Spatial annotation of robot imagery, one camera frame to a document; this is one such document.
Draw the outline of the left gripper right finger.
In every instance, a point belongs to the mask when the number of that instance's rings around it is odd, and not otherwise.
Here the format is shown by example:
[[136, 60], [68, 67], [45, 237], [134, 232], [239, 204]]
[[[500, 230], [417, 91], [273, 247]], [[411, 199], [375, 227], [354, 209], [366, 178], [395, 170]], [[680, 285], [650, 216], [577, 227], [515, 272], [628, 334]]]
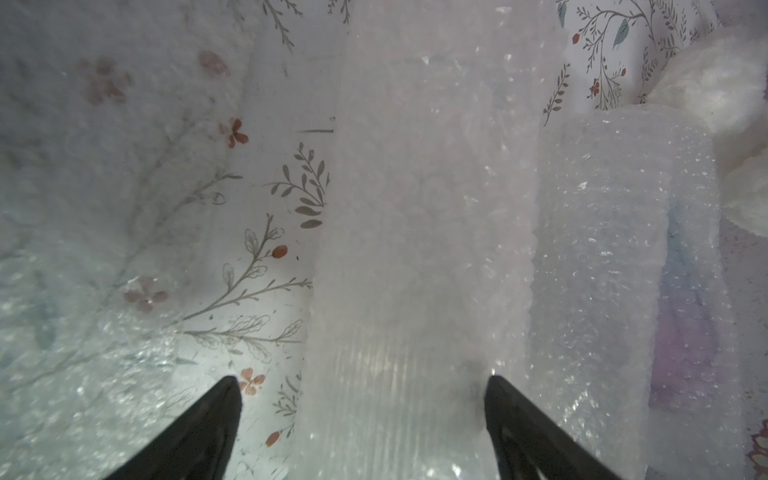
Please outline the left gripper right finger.
[[504, 377], [489, 377], [484, 411], [501, 479], [619, 479]]

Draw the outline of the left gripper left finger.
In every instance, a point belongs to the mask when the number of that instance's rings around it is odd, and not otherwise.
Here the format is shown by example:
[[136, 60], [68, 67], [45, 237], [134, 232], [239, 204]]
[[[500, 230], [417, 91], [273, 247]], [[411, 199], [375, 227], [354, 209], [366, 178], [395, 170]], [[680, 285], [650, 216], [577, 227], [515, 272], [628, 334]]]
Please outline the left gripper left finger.
[[221, 480], [230, 461], [242, 397], [234, 376], [221, 378], [107, 480]]

